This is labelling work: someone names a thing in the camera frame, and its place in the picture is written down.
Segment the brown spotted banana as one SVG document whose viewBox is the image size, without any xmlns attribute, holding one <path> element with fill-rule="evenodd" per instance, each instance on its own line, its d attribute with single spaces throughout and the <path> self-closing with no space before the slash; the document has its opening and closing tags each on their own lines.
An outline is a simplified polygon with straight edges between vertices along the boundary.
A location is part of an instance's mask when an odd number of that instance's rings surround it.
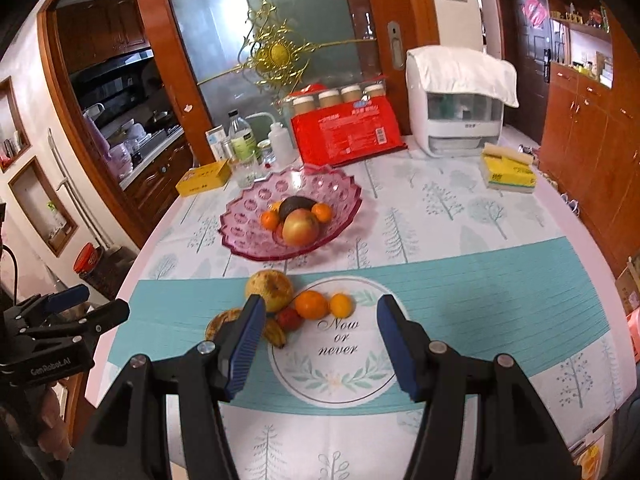
<svg viewBox="0 0 640 480">
<path fill-rule="evenodd" d="M 224 323 L 233 322 L 240 317 L 242 309 L 241 308 L 233 308 L 227 311 L 221 312 L 217 314 L 214 318 L 212 318 L 207 324 L 205 330 L 205 339 L 208 341 L 213 341 L 216 333 L 219 332 L 221 326 Z M 272 318 L 266 319 L 266 324 L 264 329 L 262 330 L 262 336 L 268 341 L 273 347 L 282 349 L 288 340 L 286 339 L 285 332 L 278 325 L 278 323 Z"/>
</svg>

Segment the small glass jar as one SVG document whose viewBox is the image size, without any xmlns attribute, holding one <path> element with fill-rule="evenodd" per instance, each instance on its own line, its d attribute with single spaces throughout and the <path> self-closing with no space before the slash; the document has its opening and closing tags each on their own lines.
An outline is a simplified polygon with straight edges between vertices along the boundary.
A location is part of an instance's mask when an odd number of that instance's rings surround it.
<svg viewBox="0 0 640 480">
<path fill-rule="evenodd" d="M 274 161 L 271 142 L 269 139 L 262 140 L 257 143 L 259 161 L 262 166 L 271 167 Z"/>
</svg>

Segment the small red fruit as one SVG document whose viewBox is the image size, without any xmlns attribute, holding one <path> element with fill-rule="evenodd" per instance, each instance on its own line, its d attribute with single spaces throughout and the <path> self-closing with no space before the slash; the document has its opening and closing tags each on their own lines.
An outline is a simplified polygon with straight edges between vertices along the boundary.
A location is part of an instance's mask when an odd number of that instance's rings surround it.
<svg viewBox="0 0 640 480">
<path fill-rule="evenodd" d="M 304 319 L 294 308 L 286 307 L 277 313 L 276 321 L 281 330 L 285 333 L 291 333 L 295 332 L 303 325 Z"/>
</svg>

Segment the pack of cups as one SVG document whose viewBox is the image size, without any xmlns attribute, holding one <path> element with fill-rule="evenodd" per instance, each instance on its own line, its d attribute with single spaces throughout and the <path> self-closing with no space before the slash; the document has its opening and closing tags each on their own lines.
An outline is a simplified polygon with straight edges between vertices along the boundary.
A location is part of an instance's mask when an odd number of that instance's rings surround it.
<svg viewBox="0 0 640 480">
<path fill-rule="evenodd" d="M 302 90 L 290 93 L 283 102 L 290 107 L 294 116 L 341 104 L 364 107 L 372 99 L 386 96 L 386 87 L 385 77 L 366 79 L 337 87 L 328 87 L 326 84 L 315 82 L 307 84 Z"/>
</svg>

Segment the patterned teal tablecloth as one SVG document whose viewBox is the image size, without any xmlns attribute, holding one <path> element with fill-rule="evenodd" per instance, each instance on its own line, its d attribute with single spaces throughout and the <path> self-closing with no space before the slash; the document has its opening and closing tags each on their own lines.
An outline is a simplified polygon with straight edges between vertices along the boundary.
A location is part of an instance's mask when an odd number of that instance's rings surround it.
<svg viewBox="0 0 640 480">
<path fill-rule="evenodd" d="M 402 476 L 422 408 L 385 352 L 375 311 L 385 294 L 465 356 L 514 356 L 584 477 L 607 474 L 634 354 L 612 271 L 561 195 L 546 181 L 532 194 L 490 190 L 474 159 L 415 146 L 347 171 L 362 191 L 352 224 L 274 268 L 297 290 L 349 296 L 354 313 L 258 347 L 222 410 L 241 477 Z"/>
</svg>

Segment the wooden cabinet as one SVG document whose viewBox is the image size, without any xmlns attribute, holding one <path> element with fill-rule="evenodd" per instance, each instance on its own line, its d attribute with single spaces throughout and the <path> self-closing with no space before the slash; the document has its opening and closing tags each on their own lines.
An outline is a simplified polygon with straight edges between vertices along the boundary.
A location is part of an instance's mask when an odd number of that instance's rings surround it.
<svg viewBox="0 0 640 480">
<path fill-rule="evenodd" d="M 608 0 L 547 0 L 540 166 L 620 274 L 639 251 L 639 51 Z"/>
</svg>

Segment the white dispenser appliance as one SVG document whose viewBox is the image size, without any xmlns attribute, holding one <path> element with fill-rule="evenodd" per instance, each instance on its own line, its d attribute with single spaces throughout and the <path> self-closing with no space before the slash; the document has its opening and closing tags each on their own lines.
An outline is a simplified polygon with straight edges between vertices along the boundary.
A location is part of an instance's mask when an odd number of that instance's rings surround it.
<svg viewBox="0 0 640 480">
<path fill-rule="evenodd" d="M 477 94 L 425 92 L 414 75 L 406 75 L 410 131 L 432 157 L 473 156 L 501 134 L 506 105 Z"/>
</svg>

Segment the yellow pear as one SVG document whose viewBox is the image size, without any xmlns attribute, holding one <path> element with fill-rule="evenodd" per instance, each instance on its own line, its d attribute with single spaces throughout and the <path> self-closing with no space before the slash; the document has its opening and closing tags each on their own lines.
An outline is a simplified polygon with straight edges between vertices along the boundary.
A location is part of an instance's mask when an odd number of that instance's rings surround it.
<svg viewBox="0 0 640 480">
<path fill-rule="evenodd" d="M 245 284 L 245 297 L 258 295 L 267 313 L 277 313 L 294 298 L 294 287 L 288 277 L 277 270 L 262 270 L 250 276 Z"/>
</svg>

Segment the white squeeze bottle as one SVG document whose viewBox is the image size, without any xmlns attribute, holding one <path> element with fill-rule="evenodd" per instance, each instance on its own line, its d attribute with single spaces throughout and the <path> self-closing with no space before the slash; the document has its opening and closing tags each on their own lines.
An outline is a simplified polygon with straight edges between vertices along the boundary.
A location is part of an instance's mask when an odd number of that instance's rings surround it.
<svg viewBox="0 0 640 480">
<path fill-rule="evenodd" d="M 297 152 L 294 148 L 290 133 L 280 122 L 270 125 L 268 139 L 273 155 L 280 166 L 288 166 L 296 161 Z"/>
</svg>

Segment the red plastic package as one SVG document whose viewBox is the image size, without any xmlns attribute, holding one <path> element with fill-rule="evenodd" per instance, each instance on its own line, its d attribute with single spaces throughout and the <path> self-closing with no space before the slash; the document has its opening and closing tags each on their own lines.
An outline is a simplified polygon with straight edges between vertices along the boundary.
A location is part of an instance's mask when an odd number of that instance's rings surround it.
<svg viewBox="0 0 640 480">
<path fill-rule="evenodd" d="M 312 110 L 291 125 L 303 163 L 314 166 L 346 166 L 407 147 L 386 96 Z"/>
</svg>

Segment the red bucket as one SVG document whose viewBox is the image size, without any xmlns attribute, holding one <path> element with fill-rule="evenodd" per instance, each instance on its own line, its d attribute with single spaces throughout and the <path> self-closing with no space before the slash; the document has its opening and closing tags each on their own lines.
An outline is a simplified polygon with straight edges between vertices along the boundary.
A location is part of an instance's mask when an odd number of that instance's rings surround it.
<svg viewBox="0 0 640 480">
<path fill-rule="evenodd" d="M 91 272 L 100 262 L 104 250 L 101 246 L 96 247 L 91 243 L 85 244 L 78 254 L 73 269 L 77 274 Z"/>
</svg>

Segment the glass sliding door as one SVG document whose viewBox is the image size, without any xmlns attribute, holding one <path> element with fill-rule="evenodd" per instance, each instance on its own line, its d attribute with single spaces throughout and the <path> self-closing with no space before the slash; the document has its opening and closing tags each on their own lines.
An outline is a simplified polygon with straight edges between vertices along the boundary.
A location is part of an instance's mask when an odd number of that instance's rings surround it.
<svg viewBox="0 0 640 480">
<path fill-rule="evenodd" d="M 137 0 L 169 101 L 195 159 L 230 110 L 288 117 L 311 84 L 381 79 L 408 133 L 405 60 L 439 40 L 434 0 Z"/>
</svg>

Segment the clear drinking glass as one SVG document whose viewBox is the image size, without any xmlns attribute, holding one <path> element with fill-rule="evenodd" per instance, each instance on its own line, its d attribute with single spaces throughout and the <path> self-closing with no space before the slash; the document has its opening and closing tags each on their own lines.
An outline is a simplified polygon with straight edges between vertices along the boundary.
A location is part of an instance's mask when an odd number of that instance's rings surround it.
<svg viewBox="0 0 640 480">
<path fill-rule="evenodd" d="M 233 177 L 239 188 L 250 188 L 262 176 L 262 166 L 253 152 L 239 157 L 233 166 Z"/>
</svg>

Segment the small metal can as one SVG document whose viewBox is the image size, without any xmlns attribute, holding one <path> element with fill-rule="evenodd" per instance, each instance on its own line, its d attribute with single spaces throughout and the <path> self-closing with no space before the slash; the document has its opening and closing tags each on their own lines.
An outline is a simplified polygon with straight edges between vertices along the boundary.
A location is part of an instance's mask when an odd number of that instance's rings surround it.
<svg viewBox="0 0 640 480">
<path fill-rule="evenodd" d="M 230 162 L 234 162 L 236 159 L 235 151 L 230 139 L 224 139 L 222 141 L 222 150 L 224 151 L 224 157 Z"/>
</svg>

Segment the clear glass bottle green label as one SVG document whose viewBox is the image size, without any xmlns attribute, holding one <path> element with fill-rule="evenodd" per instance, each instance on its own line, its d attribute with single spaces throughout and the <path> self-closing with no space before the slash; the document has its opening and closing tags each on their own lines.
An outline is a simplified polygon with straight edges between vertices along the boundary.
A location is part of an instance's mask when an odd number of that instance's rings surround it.
<svg viewBox="0 0 640 480">
<path fill-rule="evenodd" d="M 246 166 L 254 165 L 257 142 L 252 127 L 237 110 L 232 110 L 228 117 L 229 136 L 236 160 Z"/>
</svg>

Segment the pink glass fruit bowl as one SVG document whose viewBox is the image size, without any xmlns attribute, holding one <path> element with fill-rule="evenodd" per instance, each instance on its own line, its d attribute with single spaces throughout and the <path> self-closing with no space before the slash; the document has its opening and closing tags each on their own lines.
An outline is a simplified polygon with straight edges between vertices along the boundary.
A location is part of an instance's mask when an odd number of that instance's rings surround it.
<svg viewBox="0 0 640 480">
<path fill-rule="evenodd" d="M 306 255 L 338 237 L 361 204 L 360 186 L 342 170 L 303 165 L 273 172 L 228 203 L 221 244 L 252 261 Z"/>
</svg>

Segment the small yellow orange kumquat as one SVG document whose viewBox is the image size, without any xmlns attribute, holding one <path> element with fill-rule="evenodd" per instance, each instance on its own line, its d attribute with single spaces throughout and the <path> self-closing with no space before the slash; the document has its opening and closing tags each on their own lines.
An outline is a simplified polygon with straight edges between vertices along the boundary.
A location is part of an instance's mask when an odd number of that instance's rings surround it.
<svg viewBox="0 0 640 480">
<path fill-rule="evenodd" d="M 355 310 L 352 298 L 341 292 L 330 298 L 329 307 L 334 318 L 349 318 Z"/>
</svg>

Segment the small white box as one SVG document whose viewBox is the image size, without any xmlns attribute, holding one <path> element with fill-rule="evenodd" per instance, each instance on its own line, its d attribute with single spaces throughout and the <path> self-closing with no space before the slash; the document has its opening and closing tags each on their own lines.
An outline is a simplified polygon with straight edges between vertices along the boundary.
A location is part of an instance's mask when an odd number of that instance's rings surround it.
<svg viewBox="0 0 640 480">
<path fill-rule="evenodd" d="M 226 130 L 223 125 L 216 126 L 206 131 L 206 141 L 216 160 L 227 158 L 224 151 L 224 140 L 227 139 Z"/>
</svg>

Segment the yellow tin box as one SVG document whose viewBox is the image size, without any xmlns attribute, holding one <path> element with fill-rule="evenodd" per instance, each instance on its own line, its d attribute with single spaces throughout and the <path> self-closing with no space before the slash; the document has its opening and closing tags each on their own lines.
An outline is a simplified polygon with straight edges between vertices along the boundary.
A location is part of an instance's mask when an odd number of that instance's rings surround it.
<svg viewBox="0 0 640 480">
<path fill-rule="evenodd" d="M 189 169 L 176 184 L 176 190 L 181 197 L 192 196 L 222 188 L 230 178 L 231 168 L 228 160 L 224 159 Z"/>
</svg>

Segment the large orange tangerine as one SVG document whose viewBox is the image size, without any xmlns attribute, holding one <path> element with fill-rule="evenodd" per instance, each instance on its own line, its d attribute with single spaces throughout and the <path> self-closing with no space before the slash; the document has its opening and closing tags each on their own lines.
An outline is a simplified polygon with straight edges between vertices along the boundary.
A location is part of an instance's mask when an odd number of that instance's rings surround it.
<svg viewBox="0 0 640 480">
<path fill-rule="evenodd" d="M 321 320 L 330 313 L 326 297 L 311 289 L 300 292 L 294 298 L 293 307 L 301 318 L 309 321 Z"/>
</svg>

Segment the yellow sponge pack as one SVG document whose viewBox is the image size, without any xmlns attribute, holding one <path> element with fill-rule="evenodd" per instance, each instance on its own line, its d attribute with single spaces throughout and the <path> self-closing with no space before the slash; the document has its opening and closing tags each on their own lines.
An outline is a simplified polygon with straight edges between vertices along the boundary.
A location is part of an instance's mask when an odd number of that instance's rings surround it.
<svg viewBox="0 0 640 480">
<path fill-rule="evenodd" d="M 533 155 L 486 143 L 480 153 L 480 173 L 488 188 L 533 193 L 537 184 L 534 161 Z"/>
</svg>

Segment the white cloth on appliance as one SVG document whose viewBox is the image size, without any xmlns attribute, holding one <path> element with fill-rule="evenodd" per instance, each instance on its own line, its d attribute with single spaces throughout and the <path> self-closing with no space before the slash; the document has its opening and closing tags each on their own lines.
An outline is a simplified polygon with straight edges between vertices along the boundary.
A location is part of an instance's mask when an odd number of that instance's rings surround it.
<svg viewBox="0 0 640 480">
<path fill-rule="evenodd" d="M 518 72 L 505 60 L 464 48 L 425 46 L 407 51 L 406 75 L 425 92 L 477 94 L 518 108 Z"/>
</svg>

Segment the dark avocado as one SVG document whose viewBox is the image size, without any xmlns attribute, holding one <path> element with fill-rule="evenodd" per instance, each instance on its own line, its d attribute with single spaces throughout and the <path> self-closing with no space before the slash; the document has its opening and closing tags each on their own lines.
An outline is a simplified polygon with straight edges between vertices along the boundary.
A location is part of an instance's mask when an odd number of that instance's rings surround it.
<svg viewBox="0 0 640 480">
<path fill-rule="evenodd" d="M 278 211 L 280 221 L 285 222 L 286 218 L 288 218 L 288 216 L 297 209 L 311 210 L 315 203 L 317 202 L 312 198 L 299 195 L 290 196 L 285 200 L 282 200 L 282 204 Z"/>
</svg>

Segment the red yellow apple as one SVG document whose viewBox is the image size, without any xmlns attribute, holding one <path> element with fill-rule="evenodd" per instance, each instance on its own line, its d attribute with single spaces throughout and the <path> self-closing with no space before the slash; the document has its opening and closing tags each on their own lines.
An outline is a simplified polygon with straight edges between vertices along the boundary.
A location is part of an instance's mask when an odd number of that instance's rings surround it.
<svg viewBox="0 0 640 480">
<path fill-rule="evenodd" d="M 310 210 L 297 209 L 283 222 L 282 238 L 288 246 L 305 247 L 314 244 L 320 226 Z"/>
</svg>

